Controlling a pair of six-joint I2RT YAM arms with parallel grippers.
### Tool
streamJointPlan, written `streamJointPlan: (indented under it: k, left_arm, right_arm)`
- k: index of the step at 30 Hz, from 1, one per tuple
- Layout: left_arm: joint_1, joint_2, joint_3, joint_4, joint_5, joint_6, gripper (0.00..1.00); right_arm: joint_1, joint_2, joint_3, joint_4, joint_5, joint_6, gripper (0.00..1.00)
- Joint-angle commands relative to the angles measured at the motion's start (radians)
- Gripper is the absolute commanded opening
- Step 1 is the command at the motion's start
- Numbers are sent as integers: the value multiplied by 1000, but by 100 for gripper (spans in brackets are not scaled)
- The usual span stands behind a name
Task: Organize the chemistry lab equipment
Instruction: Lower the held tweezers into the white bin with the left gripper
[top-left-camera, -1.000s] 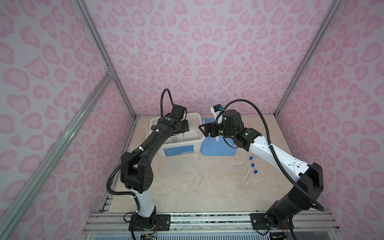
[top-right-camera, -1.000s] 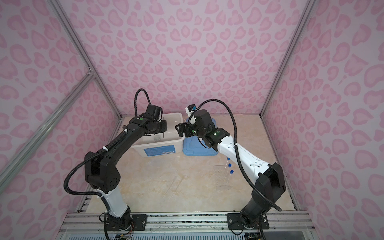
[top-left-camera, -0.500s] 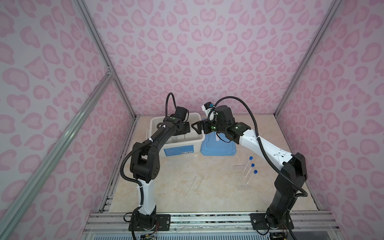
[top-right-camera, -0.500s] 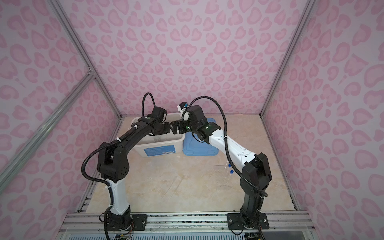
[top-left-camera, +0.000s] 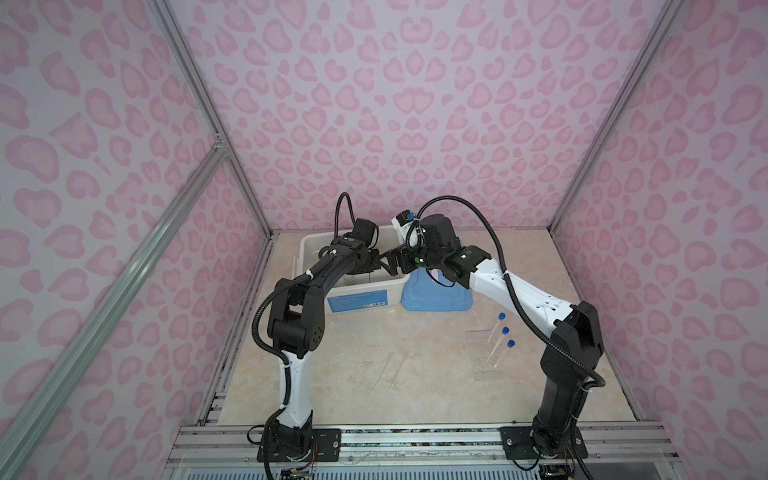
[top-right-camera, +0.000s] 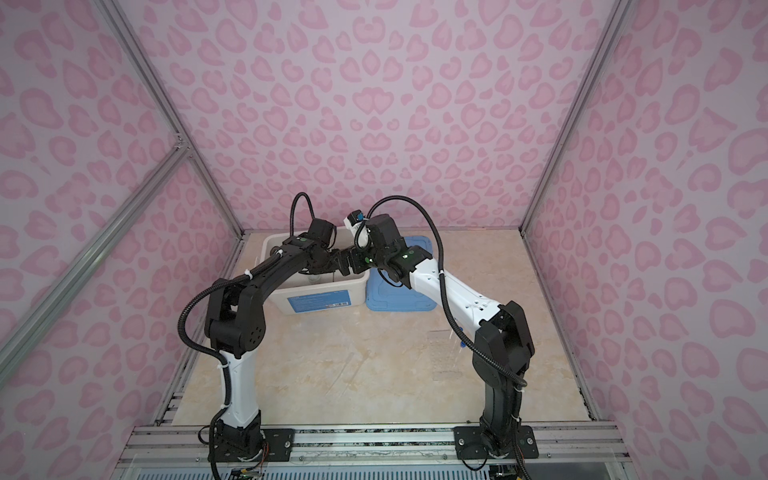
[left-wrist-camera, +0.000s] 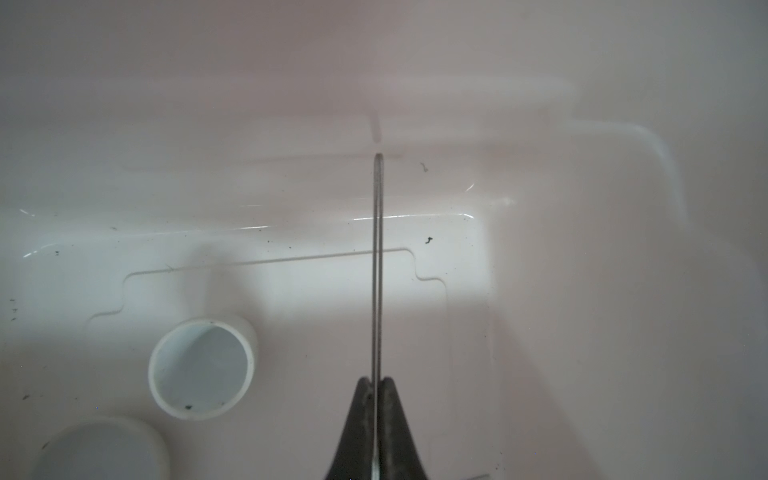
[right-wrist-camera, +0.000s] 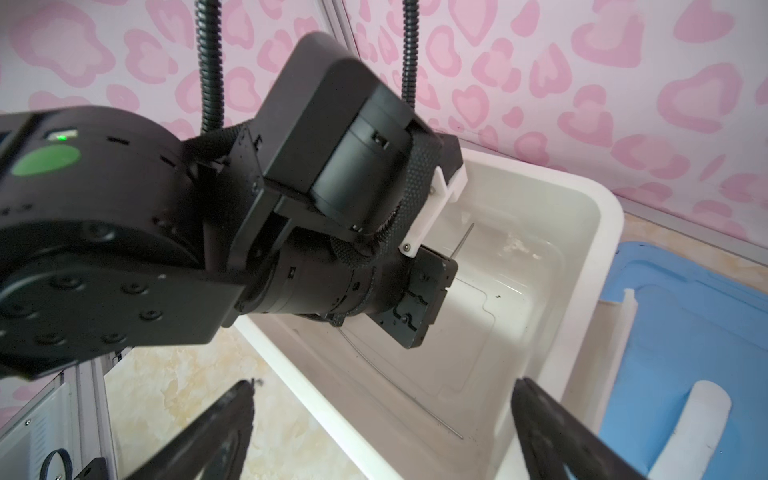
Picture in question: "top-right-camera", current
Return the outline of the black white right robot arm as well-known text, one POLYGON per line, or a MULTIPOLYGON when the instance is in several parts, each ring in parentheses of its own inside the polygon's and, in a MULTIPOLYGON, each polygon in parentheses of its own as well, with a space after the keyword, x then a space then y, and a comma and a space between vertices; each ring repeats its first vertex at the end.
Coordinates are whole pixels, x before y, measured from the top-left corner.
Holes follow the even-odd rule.
POLYGON ((434 237, 432 253, 408 245, 387 214, 367 218, 355 211, 344 224, 353 234, 353 266, 374 267, 387 279, 442 306, 451 330, 472 352, 473 368, 485 384, 485 406, 479 419, 483 449, 494 458, 512 455, 522 461, 524 376, 535 354, 522 306, 490 299, 448 272, 443 241, 433 223, 429 224, 434 237))

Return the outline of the clear acrylic test tube rack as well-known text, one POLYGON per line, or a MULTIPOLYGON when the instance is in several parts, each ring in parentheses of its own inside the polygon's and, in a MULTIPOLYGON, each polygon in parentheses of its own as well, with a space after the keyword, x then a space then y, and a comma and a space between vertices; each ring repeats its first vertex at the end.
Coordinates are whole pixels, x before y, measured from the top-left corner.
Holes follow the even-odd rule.
POLYGON ((462 343, 452 330, 431 330, 426 334, 433 381, 449 381, 462 377, 459 365, 462 343))

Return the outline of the white plastic storage bin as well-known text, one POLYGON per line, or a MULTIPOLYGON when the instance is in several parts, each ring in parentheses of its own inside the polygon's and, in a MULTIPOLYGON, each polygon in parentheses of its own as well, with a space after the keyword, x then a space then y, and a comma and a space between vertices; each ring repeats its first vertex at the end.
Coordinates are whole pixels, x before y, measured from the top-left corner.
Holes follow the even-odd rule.
MULTIPOLYGON (((287 232, 268 236, 262 243, 260 260, 266 260, 288 236, 287 232)), ((351 247, 353 234, 344 228, 331 228, 328 246, 331 249, 351 247)), ((277 286, 267 300, 287 315, 358 306, 365 302, 369 276, 370 271, 354 274, 351 269, 348 276, 338 271, 314 275, 295 273, 277 286)))

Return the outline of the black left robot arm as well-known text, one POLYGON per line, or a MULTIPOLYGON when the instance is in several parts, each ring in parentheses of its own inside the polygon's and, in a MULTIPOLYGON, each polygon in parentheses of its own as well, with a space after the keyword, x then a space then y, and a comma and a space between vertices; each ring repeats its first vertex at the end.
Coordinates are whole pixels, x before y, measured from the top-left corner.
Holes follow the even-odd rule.
POLYGON ((309 230, 290 236, 243 275, 219 279, 210 293, 205 335, 224 359, 224 402, 209 427, 211 462, 265 458, 261 410, 255 387, 255 350, 266 336, 264 303, 293 275, 332 272, 331 243, 336 227, 314 219, 309 230))

